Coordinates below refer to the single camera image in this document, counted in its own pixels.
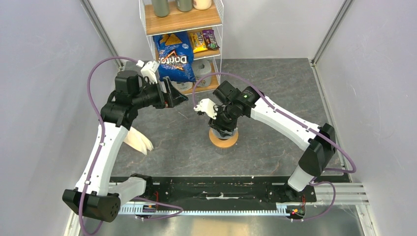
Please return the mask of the coffee filter paper pack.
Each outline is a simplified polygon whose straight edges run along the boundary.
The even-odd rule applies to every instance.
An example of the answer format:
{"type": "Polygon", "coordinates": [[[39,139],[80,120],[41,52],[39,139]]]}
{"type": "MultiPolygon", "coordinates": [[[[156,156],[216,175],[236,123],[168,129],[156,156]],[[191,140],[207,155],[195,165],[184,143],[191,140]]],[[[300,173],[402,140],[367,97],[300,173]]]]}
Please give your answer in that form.
{"type": "Polygon", "coordinates": [[[131,127],[128,131],[124,143],[144,155],[154,149],[152,142],[134,127],[131,127]]]}

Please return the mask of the round wooden dripper stand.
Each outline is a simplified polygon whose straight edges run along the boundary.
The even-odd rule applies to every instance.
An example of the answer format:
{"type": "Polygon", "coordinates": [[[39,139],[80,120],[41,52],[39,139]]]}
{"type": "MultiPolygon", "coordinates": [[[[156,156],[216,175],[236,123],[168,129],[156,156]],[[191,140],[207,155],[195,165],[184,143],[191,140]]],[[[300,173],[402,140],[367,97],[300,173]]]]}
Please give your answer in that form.
{"type": "Polygon", "coordinates": [[[238,130],[236,129],[232,136],[228,138],[219,138],[217,135],[217,131],[214,129],[210,129],[208,136],[209,140],[213,145],[215,145],[217,148],[231,148],[234,146],[238,141],[238,130]]]}

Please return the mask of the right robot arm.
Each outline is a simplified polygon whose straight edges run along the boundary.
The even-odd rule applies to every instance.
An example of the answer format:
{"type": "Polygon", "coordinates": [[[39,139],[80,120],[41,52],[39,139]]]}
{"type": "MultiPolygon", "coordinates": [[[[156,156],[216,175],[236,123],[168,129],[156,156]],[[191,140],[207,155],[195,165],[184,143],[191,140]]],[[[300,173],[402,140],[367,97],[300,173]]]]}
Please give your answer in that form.
{"type": "Polygon", "coordinates": [[[221,144],[237,137],[238,119],[248,117],[283,134],[303,151],[284,187],[289,201],[301,198],[305,187],[322,174],[336,152],[334,128],[328,123],[318,125],[292,114],[251,86],[239,90],[225,81],[213,94],[220,104],[206,98],[198,102],[194,110],[209,116],[211,134],[221,144]]]}

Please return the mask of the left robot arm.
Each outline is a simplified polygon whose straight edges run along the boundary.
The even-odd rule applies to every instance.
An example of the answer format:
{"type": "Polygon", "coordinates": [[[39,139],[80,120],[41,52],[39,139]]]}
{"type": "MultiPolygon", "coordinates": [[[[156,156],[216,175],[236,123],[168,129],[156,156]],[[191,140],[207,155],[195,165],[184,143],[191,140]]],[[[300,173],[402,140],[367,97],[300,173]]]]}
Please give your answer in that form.
{"type": "Polygon", "coordinates": [[[115,90],[109,95],[98,118],[97,139],[86,168],[74,189],[66,189],[62,200],[79,216],[113,222],[123,204],[139,197],[143,201],[154,195],[150,176],[132,174],[126,181],[110,187],[111,172],[121,144],[128,136],[138,110],[152,106],[173,108],[188,101],[167,78],[165,90],[151,83],[148,76],[126,70],[115,77],[115,90]]]}

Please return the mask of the white wire shelf rack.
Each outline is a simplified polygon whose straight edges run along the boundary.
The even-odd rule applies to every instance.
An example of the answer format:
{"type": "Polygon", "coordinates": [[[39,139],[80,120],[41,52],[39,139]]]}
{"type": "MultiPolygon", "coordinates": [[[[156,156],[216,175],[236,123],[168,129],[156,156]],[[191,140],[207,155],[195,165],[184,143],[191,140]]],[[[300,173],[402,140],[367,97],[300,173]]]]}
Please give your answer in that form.
{"type": "Polygon", "coordinates": [[[157,80],[164,80],[183,94],[216,89],[222,63],[223,10],[220,0],[141,0],[140,20],[153,58],[160,63],[157,80]]]}

